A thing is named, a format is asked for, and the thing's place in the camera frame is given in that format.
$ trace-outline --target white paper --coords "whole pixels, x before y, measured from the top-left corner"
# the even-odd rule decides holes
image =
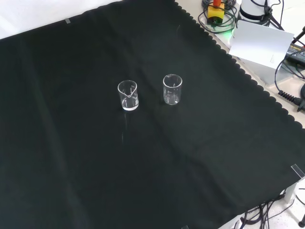
[[[293,37],[289,32],[239,20],[229,54],[276,69]]]

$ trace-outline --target black cloth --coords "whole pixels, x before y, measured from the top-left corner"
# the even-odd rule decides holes
[[[1,229],[216,229],[305,171],[301,125],[172,0],[70,21],[0,41]]]

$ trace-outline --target power cord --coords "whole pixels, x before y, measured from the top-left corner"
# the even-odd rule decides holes
[[[286,56],[286,57],[279,63],[279,65],[277,66],[277,68],[276,68],[276,70],[275,70],[275,74],[274,74],[274,83],[275,83],[275,86],[276,86],[277,90],[279,91],[278,94],[279,94],[280,96],[282,96],[283,98],[285,98],[286,100],[288,100],[288,101],[294,103],[295,105],[297,105],[297,106],[298,106],[297,112],[299,112],[299,111],[301,111],[301,110],[305,111],[305,100],[302,99],[302,98],[294,97],[294,96],[292,96],[292,95],[290,95],[290,94],[288,94],[288,93],[286,93],[286,92],[280,90],[279,87],[278,87],[278,85],[277,85],[277,82],[276,82],[276,74],[277,74],[277,71],[278,71],[278,69],[280,68],[281,64],[282,64],[287,58],[289,58],[289,57],[292,56],[292,55],[301,53],[301,52],[304,52],[304,51],[297,51],[297,52],[294,52],[294,53],[292,53],[292,54]]]
[[[200,25],[207,30],[210,33],[214,33],[214,34],[220,34],[220,33],[225,33],[225,32],[229,32],[232,31],[235,27],[235,24],[237,22],[237,17],[236,17],[236,13],[237,13],[237,8],[235,7],[236,4],[236,0],[227,0],[227,1],[222,1],[222,3],[224,3],[224,9],[214,6],[211,4],[212,2],[210,0],[202,0],[202,7],[203,7],[203,12],[198,16],[198,21],[200,23]],[[225,22],[221,22],[221,23],[217,23],[212,21],[211,19],[209,19],[206,15],[206,12],[208,11],[209,7],[214,7],[216,9],[220,9],[224,11],[224,14],[228,16],[228,20],[226,20]],[[206,25],[204,25],[201,20],[200,17],[204,15],[204,17],[206,18],[206,21],[212,24],[212,28],[214,27],[229,27],[231,26],[229,29],[227,30],[223,30],[223,31],[212,31],[211,28],[207,27]]]
[[[298,201],[300,201],[303,205],[305,205],[305,203],[303,201],[301,201],[297,195],[295,197],[297,198]]]
[[[267,202],[259,205],[258,207],[247,211],[246,214],[245,214],[245,217],[240,218],[241,222],[243,223],[242,226],[240,227],[240,229],[243,229],[245,225],[254,225],[258,222],[261,222],[260,229],[263,229],[265,227],[266,223],[267,223],[267,227],[269,228],[269,219],[270,219],[269,218],[269,210],[270,210],[270,208],[271,208],[271,206],[273,205],[274,202],[284,198],[284,196],[285,196],[285,192],[283,194],[279,195],[277,198],[271,199],[270,201],[267,201]],[[252,216],[250,219],[247,219],[247,215],[249,213],[252,213],[252,212],[256,211],[256,210],[259,210],[259,212],[256,215]]]

